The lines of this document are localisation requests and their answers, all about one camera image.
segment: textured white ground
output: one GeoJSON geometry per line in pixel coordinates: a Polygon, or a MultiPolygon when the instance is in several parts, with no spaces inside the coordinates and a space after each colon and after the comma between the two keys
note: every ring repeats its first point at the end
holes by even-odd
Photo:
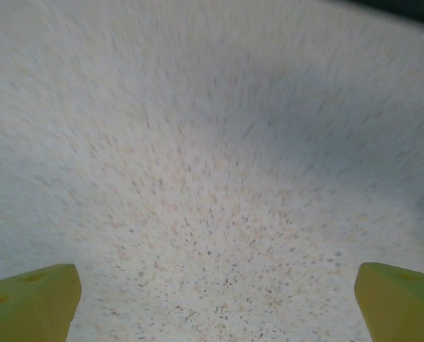
{"type": "Polygon", "coordinates": [[[315,0],[1,0],[0,278],[69,341],[369,341],[424,271],[424,27],[315,0]]]}

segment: yellow plastic piece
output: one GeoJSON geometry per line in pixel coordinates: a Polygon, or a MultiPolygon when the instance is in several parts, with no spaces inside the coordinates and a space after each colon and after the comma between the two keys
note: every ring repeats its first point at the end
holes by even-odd
{"type": "Polygon", "coordinates": [[[81,292],[70,264],[0,280],[0,342],[64,342],[81,292]]]}
{"type": "Polygon", "coordinates": [[[365,263],[354,292],[373,342],[424,342],[424,273],[365,263]]]}

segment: speckled floor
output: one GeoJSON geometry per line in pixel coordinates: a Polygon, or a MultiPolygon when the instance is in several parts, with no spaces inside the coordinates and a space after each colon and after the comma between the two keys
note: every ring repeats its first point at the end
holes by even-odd
{"type": "Polygon", "coordinates": [[[424,28],[315,0],[0,1],[0,278],[69,341],[369,341],[424,271],[424,28]]]}

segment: white speckled surface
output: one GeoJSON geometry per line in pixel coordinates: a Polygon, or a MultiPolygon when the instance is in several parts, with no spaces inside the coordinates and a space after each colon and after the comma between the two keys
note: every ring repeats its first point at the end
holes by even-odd
{"type": "Polygon", "coordinates": [[[369,341],[424,271],[424,28],[327,1],[0,1],[0,278],[69,341],[369,341]]]}

